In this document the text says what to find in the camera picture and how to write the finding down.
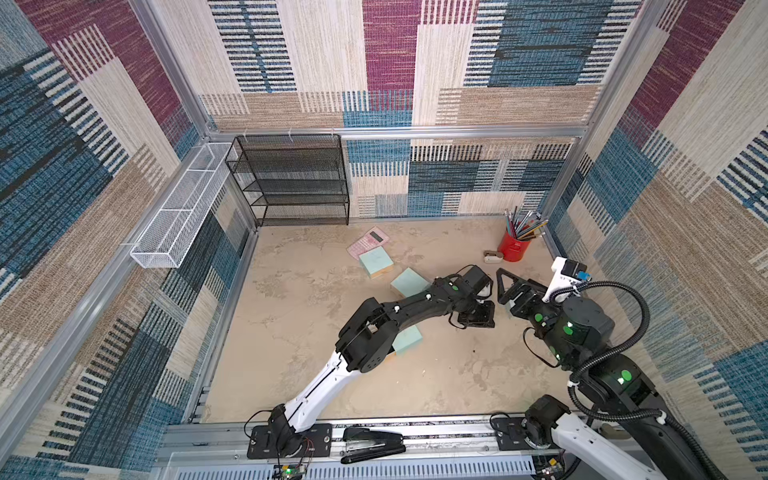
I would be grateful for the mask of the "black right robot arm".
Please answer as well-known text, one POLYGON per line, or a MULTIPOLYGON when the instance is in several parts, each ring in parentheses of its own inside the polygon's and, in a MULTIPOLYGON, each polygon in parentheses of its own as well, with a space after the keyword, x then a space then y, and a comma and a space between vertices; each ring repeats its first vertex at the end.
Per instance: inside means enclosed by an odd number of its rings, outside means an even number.
POLYGON ((644 297, 621 282, 591 280, 583 264, 562 257, 553 271, 549 285, 504 269, 496 272, 498 303, 512 316, 528 321, 535 337, 553 355, 554 367, 570 374, 567 391, 576 409, 570 411, 550 396, 537 400, 526 412, 531 443, 554 443, 606 478, 723 478, 695 436, 670 412, 650 378, 625 354, 650 326, 644 297), (630 295, 640 309, 639 326, 617 345, 609 343, 614 321, 585 295, 601 288, 630 295), (643 463, 609 441, 593 439, 580 414, 622 427, 655 464, 655 471, 647 471, 643 463))

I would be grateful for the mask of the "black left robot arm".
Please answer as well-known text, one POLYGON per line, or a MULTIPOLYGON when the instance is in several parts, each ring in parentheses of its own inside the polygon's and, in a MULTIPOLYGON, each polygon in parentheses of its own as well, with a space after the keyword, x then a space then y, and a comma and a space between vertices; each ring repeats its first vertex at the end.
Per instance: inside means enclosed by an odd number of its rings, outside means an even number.
POLYGON ((394 352, 397 336, 418 323, 456 314, 460 320, 492 325, 493 280, 479 266, 462 274, 436 278, 424 290, 404 299, 366 299, 341 328, 334 351, 323 369, 293 399, 272 409, 268 419, 276 453, 288 457, 306 444, 304 433, 325 407, 356 377, 377 368, 394 352))

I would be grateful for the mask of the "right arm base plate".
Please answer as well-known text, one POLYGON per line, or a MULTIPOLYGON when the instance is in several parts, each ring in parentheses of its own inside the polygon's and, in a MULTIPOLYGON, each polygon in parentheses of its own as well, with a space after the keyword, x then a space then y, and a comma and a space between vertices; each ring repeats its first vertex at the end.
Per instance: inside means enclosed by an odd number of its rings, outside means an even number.
POLYGON ((489 424, 500 451, 558 449, 551 430, 538 420, 508 415, 492 415, 489 424))

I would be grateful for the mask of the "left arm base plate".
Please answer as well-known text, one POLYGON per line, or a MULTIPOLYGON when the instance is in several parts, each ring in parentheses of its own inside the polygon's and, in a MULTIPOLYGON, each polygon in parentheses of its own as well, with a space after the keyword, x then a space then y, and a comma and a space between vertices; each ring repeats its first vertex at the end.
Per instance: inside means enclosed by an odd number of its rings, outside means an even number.
POLYGON ((249 460, 329 457, 332 425, 318 423, 309 430, 295 433, 289 427, 254 426, 249 432, 246 456, 249 460))

